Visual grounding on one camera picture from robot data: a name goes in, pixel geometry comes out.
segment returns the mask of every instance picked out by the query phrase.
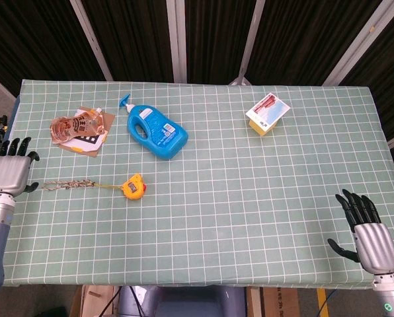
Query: bottle label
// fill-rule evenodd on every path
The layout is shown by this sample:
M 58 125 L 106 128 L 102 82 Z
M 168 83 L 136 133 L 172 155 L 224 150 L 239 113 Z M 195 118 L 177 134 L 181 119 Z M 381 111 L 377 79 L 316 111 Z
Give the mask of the bottle label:
M 177 134 L 175 128 L 161 120 L 161 116 L 153 112 L 152 109 L 145 109 L 139 114 L 149 125 L 151 140 L 158 147 L 166 147 Z

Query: robot finger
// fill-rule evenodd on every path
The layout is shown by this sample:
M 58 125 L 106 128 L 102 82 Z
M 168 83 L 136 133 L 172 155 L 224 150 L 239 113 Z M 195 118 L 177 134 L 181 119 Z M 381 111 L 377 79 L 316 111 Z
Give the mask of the robot finger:
M 31 159 L 31 162 L 33 160 L 40 160 L 40 157 L 36 151 L 29 152 L 28 157 Z
M 18 149 L 19 138 L 17 137 L 15 140 L 12 141 L 11 146 L 9 147 L 9 151 L 7 151 L 8 155 L 12 157 L 16 155 Z
M 19 150 L 17 155 L 19 156 L 25 156 L 26 153 L 26 149 L 28 148 L 28 144 L 30 143 L 31 138 L 30 137 L 26 137 L 25 139 L 22 140 L 21 144 L 19 145 Z
M 350 205 L 345 200 L 345 198 L 343 198 L 341 195 L 336 194 L 335 197 L 336 200 L 338 200 L 338 202 L 342 205 L 342 208 L 344 209 L 345 212 L 345 217 L 347 218 L 348 224 L 350 225 L 350 229 L 352 232 L 354 232 L 354 226 L 359 224 L 356 222 L 356 219 L 354 218 L 354 215 L 351 212 Z
M 354 218 L 356 219 L 357 223 L 365 223 L 365 219 L 362 216 L 362 213 L 360 212 L 357 203 L 354 201 L 353 196 L 351 195 L 351 193 L 348 190 L 342 190 L 343 194 L 345 195 L 345 197 L 347 197 L 348 199 L 348 203 L 350 204 L 351 208 L 351 212 L 354 216 Z
M 5 142 L 3 142 L 3 144 L 1 145 L 0 148 L 0 157 L 4 157 L 6 155 L 7 152 L 7 147 L 9 146 L 10 141 L 6 140 Z
M 368 212 L 368 209 L 367 209 L 366 205 L 364 204 L 364 202 L 362 201 L 362 198 L 360 198 L 355 193 L 353 193 L 351 195 L 353 196 L 354 201 L 356 202 L 358 209 L 362 213 L 363 217 L 366 219 L 366 222 L 367 223 L 372 223 L 373 220 L 372 220 L 371 214 Z
M 31 185 L 26 185 L 24 192 L 25 193 L 32 193 L 34 190 L 36 190 L 38 187 L 38 182 L 34 182 Z
M 368 210 L 368 213 L 371 215 L 372 221 L 375 223 L 381 223 L 381 218 L 379 218 L 379 214 L 377 213 L 374 203 L 365 195 L 362 196 L 362 199 L 366 209 Z
M 356 263 L 360 263 L 357 252 L 345 250 L 341 248 L 333 239 L 328 239 L 329 246 L 340 256 L 352 260 Z

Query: white label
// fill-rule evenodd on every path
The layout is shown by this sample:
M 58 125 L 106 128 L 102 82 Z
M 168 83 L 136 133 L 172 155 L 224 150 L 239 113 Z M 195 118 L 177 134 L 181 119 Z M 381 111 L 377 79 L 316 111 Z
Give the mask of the white label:
M 148 117 L 148 115 L 149 115 L 150 113 L 152 113 L 152 112 L 153 112 L 152 109 L 146 108 L 146 109 L 144 109 L 143 111 L 140 112 L 139 116 L 140 116 L 142 119 L 146 119 L 146 117 Z
M 175 128 L 173 126 L 171 126 L 169 123 L 166 123 L 163 127 L 166 130 L 168 130 L 170 133 L 173 133 L 173 131 L 175 131 Z

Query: small box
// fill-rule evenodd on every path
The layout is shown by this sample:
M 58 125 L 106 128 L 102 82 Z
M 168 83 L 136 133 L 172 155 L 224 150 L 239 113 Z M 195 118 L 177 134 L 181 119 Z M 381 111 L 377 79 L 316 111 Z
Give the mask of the small box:
M 250 118 L 249 125 L 260 136 L 263 136 L 289 109 L 290 107 L 285 102 L 270 93 L 247 111 L 246 116 Z

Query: gray floor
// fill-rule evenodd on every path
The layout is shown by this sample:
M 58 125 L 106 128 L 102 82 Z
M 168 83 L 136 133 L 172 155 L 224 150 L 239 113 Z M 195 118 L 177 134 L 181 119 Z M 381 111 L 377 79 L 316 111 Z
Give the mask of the gray floor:
M 9 117 L 12 108 L 12 100 L 0 91 L 0 116 L 6 114 Z M 75 288 L 75 285 L 3 287 L 0 289 L 0 316 L 33 317 L 58 306 L 64 306 L 69 311 Z M 300 289 L 298 295 L 301 316 L 316 316 L 316 290 Z M 328 307 L 331 317 L 381 316 L 379 304 L 374 300 L 372 290 L 338 290 L 329 299 Z

